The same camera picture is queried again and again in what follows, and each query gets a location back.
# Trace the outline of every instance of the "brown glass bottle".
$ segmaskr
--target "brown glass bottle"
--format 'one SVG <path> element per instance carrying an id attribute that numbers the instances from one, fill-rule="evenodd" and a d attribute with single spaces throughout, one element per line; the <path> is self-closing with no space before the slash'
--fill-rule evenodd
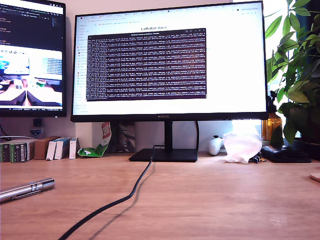
<path id="1" fill-rule="evenodd" d="M 268 106 L 267 111 L 269 113 L 269 118 L 267 120 L 262 120 L 262 140 L 270 141 L 272 133 L 277 127 L 282 129 L 282 120 L 276 114 L 277 107 L 274 104 L 277 94 L 274 91 L 270 91 L 268 95 Z"/>
<path id="2" fill-rule="evenodd" d="M 262 120 L 262 140 L 270 141 L 272 133 L 277 127 L 281 126 L 282 120 L 275 112 L 269 113 L 267 120 Z"/>

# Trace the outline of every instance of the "snack bag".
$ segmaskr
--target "snack bag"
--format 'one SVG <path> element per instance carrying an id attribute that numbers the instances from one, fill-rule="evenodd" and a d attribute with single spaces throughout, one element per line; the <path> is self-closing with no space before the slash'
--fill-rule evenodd
<path id="1" fill-rule="evenodd" d="M 96 147 L 85 147 L 81 148 L 78 151 L 78 154 L 80 156 L 84 157 L 102 157 L 105 153 L 105 151 L 108 148 L 110 139 L 111 139 L 111 128 L 110 128 L 110 122 L 106 121 L 102 125 L 102 141 L 101 143 Z"/>

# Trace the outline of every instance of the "webpage title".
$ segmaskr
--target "webpage title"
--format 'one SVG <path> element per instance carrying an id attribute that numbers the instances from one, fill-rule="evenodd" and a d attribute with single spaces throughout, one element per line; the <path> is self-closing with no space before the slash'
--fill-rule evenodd
<path id="1" fill-rule="evenodd" d="M 162 29 L 167 29 L 166 26 L 151 26 L 151 27 L 145 27 L 145 28 L 141 28 L 142 31 L 146 31 L 146 30 L 162 30 Z"/>

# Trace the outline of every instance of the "houseplant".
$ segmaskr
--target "houseplant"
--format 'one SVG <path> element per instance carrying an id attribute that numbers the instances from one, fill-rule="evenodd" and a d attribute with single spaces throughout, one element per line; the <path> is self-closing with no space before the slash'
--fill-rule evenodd
<path id="1" fill-rule="evenodd" d="M 320 144 L 320 15 L 314 17 L 310 30 L 301 27 L 295 15 L 310 16 L 320 12 L 303 7 L 311 0 L 286 1 L 287 14 L 275 19 L 265 32 L 266 38 L 272 36 L 285 18 L 277 51 L 266 61 L 267 81 L 270 83 L 280 75 L 277 101 L 284 95 L 289 99 L 278 109 L 286 118 L 285 139 L 292 145 L 299 131 L 304 142 Z M 276 129 L 270 144 L 282 145 L 282 136 L 282 129 Z"/>

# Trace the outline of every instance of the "metal pen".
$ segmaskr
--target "metal pen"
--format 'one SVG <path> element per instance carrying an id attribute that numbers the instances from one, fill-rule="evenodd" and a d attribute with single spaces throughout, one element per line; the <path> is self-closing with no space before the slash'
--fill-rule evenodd
<path id="1" fill-rule="evenodd" d="M 0 204 L 6 201 L 18 200 L 39 194 L 42 191 L 52 189 L 55 186 L 53 178 L 33 181 L 24 185 L 8 188 L 0 191 Z"/>

